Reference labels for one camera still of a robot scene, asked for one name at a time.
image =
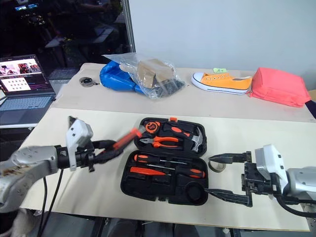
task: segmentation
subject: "orange sneaker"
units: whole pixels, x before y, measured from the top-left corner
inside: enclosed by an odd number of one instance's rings
[[[194,73],[191,80],[202,90],[243,95],[247,93],[252,77],[234,78],[229,73]]]

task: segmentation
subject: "white wall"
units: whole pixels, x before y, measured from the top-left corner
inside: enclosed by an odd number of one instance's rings
[[[136,52],[177,67],[271,67],[316,88],[316,0],[129,0]]]

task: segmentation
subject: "red pouch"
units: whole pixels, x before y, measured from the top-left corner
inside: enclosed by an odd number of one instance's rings
[[[301,77],[271,68],[258,68],[252,79],[252,96],[294,107],[311,100]]]

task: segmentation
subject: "laptop keyboard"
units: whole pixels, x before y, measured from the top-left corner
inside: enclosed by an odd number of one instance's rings
[[[0,111],[44,108],[50,99],[50,96],[7,99],[0,106]]]

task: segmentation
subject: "black tool case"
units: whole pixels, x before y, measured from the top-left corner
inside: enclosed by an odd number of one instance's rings
[[[174,204],[202,205],[207,201],[208,194],[204,191],[208,188],[207,165],[200,157],[206,152],[205,129],[201,124],[181,121],[176,118],[145,118],[140,125],[146,126],[150,122],[158,122],[159,128],[155,133],[145,132],[142,138],[135,138],[134,143],[138,150],[132,152],[126,162],[122,180],[121,190],[126,195],[155,201],[168,201]],[[176,127],[186,134],[193,133],[198,135],[198,128],[201,131],[202,142],[198,150],[192,151],[195,143],[186,138],[180,138],[178,143],[163,141],[165,145],[179,145],[180,148],[154,148],[150,143],[143,143],[140,140],[144,138],[158,137],[178,137],[171,128]],[[136,162],[135,156],[150,156],[160,160],[158,163]],[[178,164],[171,161],[184,162],[187,164]],[[176,170],[147,166],[147,164],[174,168]],[[132,167],[154,169],[165,173],[166,175],[145,175],[131,172]],[[203,178],[189,177],[188,174],[182,174],[178,171],[181,168],[198,169],[205,173]]]

